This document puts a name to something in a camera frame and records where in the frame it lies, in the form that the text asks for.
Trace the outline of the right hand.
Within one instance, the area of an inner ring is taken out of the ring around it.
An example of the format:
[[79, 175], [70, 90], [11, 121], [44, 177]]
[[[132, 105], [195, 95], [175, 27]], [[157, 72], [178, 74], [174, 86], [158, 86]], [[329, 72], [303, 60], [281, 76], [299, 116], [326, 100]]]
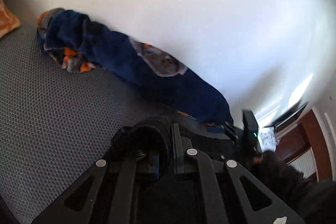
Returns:
[[256, 156], [250, 162], [252, 166], [265, 166], [266, 168], [276, 168], [280, 166], [282, 161], [278, 158], [277, 154], [273, 151], [265, 151], [261, 156]]

